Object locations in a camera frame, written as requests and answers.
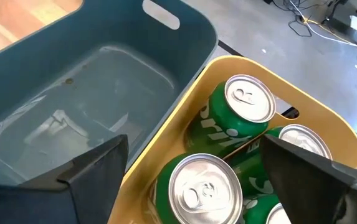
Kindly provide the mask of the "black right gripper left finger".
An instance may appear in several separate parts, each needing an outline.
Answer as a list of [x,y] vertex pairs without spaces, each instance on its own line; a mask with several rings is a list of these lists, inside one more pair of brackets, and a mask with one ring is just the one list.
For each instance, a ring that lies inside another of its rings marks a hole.
[[0,223],[106,223],[127,160],[120,134],[22,184],[0,185]]

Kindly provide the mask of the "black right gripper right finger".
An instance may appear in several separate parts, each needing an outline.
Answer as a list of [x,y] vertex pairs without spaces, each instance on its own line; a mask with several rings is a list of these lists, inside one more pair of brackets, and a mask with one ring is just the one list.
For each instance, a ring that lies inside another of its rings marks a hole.
[[275,136],[260,139],[262,165],[292,223],[356,223],[357,170]]

